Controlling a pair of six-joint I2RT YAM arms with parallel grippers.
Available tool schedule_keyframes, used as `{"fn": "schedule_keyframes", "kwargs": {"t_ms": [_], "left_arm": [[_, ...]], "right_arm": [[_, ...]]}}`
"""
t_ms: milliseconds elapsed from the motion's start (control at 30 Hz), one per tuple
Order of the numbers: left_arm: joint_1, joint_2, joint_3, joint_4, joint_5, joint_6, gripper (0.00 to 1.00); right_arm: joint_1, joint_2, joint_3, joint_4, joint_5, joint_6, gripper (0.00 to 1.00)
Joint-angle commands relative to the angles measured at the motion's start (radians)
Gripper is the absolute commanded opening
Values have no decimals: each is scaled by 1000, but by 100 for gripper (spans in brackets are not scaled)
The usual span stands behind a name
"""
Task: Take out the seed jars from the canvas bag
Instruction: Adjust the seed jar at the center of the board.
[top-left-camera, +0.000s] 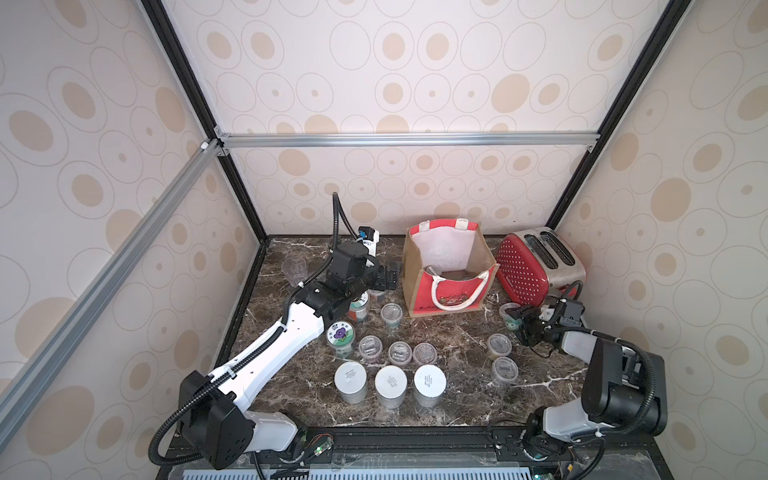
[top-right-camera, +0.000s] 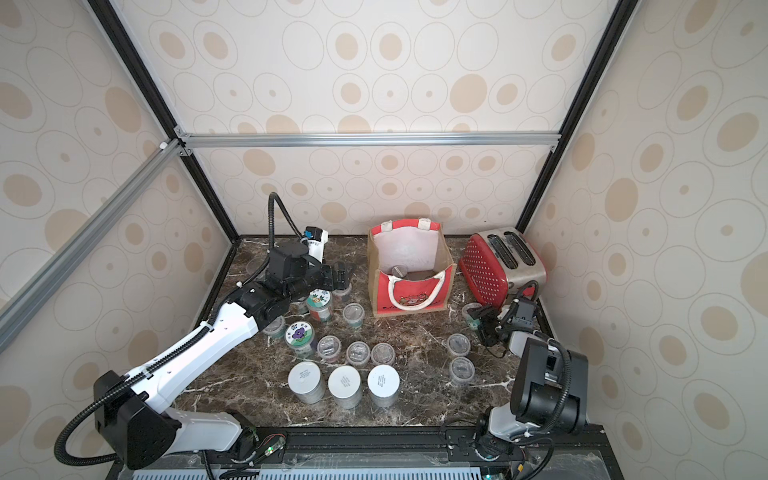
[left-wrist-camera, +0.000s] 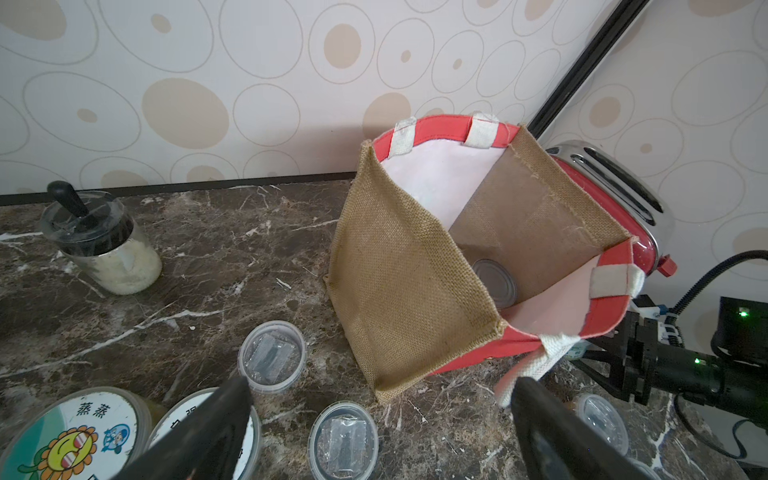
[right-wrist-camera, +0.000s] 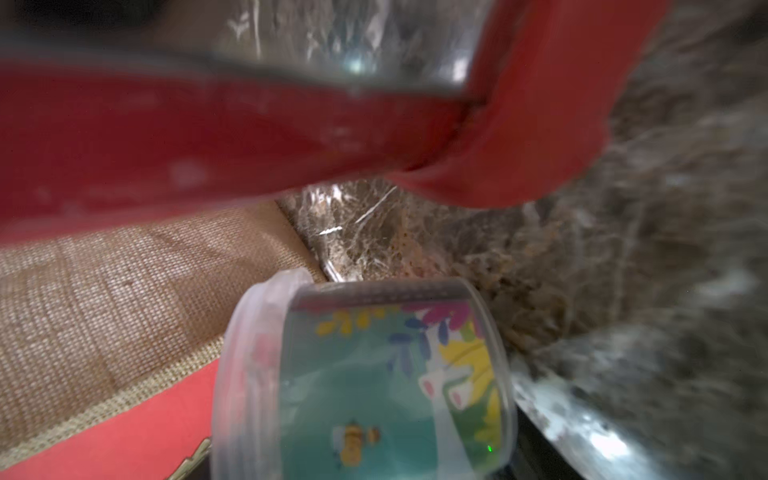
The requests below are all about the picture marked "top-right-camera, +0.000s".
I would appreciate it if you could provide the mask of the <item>seed jar yellow label back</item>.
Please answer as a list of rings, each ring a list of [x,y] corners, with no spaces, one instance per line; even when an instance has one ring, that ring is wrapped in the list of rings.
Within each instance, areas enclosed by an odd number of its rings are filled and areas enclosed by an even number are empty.
[[[462,307],[462,317],[473,331],[477,331],[480,326],[479,312],[482,308],[483,305],[477,302],[468,303]]]

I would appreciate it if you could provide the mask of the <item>wide jar pineapple lid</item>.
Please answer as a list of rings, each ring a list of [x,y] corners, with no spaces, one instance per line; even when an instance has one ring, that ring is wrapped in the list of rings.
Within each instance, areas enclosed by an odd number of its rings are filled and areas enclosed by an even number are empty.
[[[333,318],[333,296],[330,291],[313,290],[309,293],[305,303],[313,319],[328,322]]]

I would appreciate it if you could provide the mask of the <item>seed jar red label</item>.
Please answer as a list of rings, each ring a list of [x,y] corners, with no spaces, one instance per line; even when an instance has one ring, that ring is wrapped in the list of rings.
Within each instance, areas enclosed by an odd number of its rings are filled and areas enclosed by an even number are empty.
[[[454,333],[448,337],[446,341],[446,348],[450,355],[454,358],[467,357],[471,352],[472,345],[470,339],[467,336],[461,333]]]

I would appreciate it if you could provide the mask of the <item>seed jar green label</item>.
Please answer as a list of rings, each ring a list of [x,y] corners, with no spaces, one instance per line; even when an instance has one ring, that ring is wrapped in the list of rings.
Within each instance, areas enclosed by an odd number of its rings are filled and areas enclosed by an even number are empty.
[[[346,324],[353,329],[359,329],[365,318],[364,307],[356,302],[349,303],[342,310],[342,316]]]

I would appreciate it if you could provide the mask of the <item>wide jar purple flower label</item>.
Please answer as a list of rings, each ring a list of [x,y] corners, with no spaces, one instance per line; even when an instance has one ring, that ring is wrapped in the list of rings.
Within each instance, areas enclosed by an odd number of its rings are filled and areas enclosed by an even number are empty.
[[[299,358],[309,358],[316,351],[316,334],[311,323],[297,321],[290,324],[285,331],[285,342]]]

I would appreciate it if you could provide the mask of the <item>red burlap canvas bag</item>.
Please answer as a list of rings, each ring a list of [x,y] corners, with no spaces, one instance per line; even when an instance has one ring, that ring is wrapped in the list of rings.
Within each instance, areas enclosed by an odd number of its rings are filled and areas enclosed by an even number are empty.
[[[436,312],[448,308],[457,264],[442,226],[428,218],[387,221],[367,239],[368,289],[377,318]],[[405,266],[406,279],[390,274]]]

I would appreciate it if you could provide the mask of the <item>small jar red label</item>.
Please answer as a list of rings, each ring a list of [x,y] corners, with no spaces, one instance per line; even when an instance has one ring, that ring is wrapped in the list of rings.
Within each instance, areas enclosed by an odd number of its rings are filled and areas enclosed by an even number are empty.
[[[335,364],[342,355],[342,343],[334,335],[326,335],[317,343],[317,354],[319,358],[328,364]]]

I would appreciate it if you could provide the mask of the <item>seed jar orange label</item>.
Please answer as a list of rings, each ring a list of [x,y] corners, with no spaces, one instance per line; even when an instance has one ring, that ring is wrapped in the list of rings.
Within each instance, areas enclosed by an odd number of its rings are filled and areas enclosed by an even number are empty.
[[[355,367],[365,367],[371,356],[371,349],[369,345],[363,341],[355,341],[351,343],[346,350],[347,362]]]

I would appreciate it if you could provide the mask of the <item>wide jar white bottom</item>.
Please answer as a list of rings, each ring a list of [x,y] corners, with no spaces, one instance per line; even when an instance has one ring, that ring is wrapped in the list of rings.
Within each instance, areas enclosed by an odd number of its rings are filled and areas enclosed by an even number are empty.
[[[328,378],[328,391],[343,409],[354,409],[362,400],[362,382],[359,372],[350,365],[335,368]]]

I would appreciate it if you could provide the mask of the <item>wide jar dark lid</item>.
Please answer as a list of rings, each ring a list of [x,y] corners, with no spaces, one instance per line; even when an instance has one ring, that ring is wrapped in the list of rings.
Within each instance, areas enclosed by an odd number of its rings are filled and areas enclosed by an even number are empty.
[[[376,406],[389,408],[395,404],[400,390],[400,376],[392,366],[375,366],[368,374],[367,383]]]

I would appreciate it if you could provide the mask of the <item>seed jar sunflower label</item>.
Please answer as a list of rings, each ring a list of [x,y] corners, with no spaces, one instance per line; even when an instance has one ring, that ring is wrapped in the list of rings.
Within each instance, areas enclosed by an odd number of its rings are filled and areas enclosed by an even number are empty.
[[[278,316],[263,329],[263,333],[271,339],[283,339],[287,325],[283,316]]]

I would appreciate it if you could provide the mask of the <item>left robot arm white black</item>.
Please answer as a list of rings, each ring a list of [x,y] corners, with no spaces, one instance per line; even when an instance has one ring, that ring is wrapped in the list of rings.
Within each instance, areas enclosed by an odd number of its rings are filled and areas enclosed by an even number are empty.
[[[327,231],[308,226],[294,233],[295,239],[278,243],[270,217],[266,258],[227,294],[212,321],[200,323],[168,350],[123,375],[108,371],[100,376],[92,403],[56,439],[56,460],[69,466],[121,462],[139,470],[171,453],[228,451],[242,439],[245,426],[234,415],[184,413],[172,404],[193,380],[286,314],[292,303],[315,290],[349,286],[349,267],[323,260]],[[88,418],[94,419],[112,453],[81,457],[68,452],[69,438]]]

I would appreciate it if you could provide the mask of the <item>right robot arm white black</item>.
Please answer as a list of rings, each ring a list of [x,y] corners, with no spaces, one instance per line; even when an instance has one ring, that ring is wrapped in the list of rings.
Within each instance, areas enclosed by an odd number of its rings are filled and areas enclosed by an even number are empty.
[[[503,346],[519,358],[510,400],[478,420],[475,448],[495,460],[552,434],[578,435],[587,426],[588,359],[536,327],[539,284],[527,282],[505,308],[484,305],[470,311],[480,343]]]

